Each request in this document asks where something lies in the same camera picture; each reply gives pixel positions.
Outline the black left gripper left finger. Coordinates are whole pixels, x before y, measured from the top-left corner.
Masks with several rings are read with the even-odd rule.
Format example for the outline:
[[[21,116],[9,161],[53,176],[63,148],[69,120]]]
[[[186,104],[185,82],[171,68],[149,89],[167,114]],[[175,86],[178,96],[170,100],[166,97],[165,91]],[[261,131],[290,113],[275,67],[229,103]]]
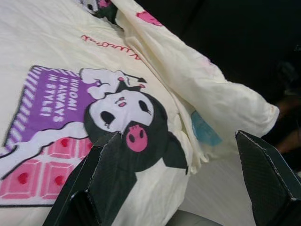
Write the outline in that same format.
[[[117,169],[122,135],[116,132],[104,145],[96,144],[67,178],[45,226],[99,226]]]

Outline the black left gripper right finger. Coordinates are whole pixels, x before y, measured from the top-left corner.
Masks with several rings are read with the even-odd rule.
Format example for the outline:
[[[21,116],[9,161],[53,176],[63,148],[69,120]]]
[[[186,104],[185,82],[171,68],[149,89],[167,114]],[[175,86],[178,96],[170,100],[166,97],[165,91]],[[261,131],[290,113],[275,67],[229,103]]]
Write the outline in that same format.
[[[256,225],[299,226],[300,177],[263,139],[239,130],[236,141]]]

